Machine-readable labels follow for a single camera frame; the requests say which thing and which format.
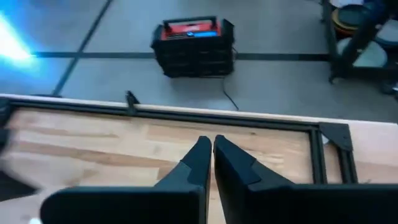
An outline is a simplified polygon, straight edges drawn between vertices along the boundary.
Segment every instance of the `red battery box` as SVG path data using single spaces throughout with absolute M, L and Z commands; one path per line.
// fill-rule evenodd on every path
M 233 71 L 234 25 L 215 16 L 172 19 L 152 39 L 156 60 L 169 77 L 212 77 Z

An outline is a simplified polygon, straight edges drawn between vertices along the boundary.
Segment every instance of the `gray tiled floor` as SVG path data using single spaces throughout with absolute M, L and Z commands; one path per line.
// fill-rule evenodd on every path
M 245 53 L 326 53 L 320 6 L 305 0 L 115 1 L 86 52 L 151 52 L 164 19 L 211 16 L 230 20 Z
M 0 59 L 0 93 L 51 94 L 70 59 L 33 58 L 11 63 Z
M 237 61 L 226 91 L 241 111 L 398 121 L 398 103 L 361 81 L 327 82 L 324 62 Z M 80 60 L 64 97 L 234 110 L 217 79 L 169 79 L 155 60 Z
M 77 51 L 106 0 L 1 0 L 0 9 L 31 51 Z

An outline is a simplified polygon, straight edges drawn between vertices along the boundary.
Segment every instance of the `wooden tabletop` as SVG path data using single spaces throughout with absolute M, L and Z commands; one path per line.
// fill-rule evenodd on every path
M 361 183 L 398 182 L 398 125 L 232 111 L 143 106 L 162 110 L 244 117 L 348 123 Z M 22 109 L 9 123 L 14 135 L 2 158 L 6 168 L 41 191 L 0 203 L 2 224 L 28 223 L 58 189 L 75 185 L 152 186 L 191 149 L 199 136 L 217 134 L 246 150 L 295 183 L 311 183 L 310 147 L 305 133 L 186 123 L 158 119 Z M 339 183 L 335 148 L 325 146 L 328 180 Z M 225 223 L 211 173 L 208 223 Z

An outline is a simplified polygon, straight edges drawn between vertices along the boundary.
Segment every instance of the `blue light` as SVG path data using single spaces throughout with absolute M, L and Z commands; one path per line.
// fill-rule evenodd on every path
M 17 35 L 0 12 L 0 56 L 16 62 L 29 61 L 33 56 L 18 40 Z
M 197 32 L 194 33 L 195 37 L 214 37 L 217 36 L 217 32 L 215 31 L 208 31 L 208 32 Z

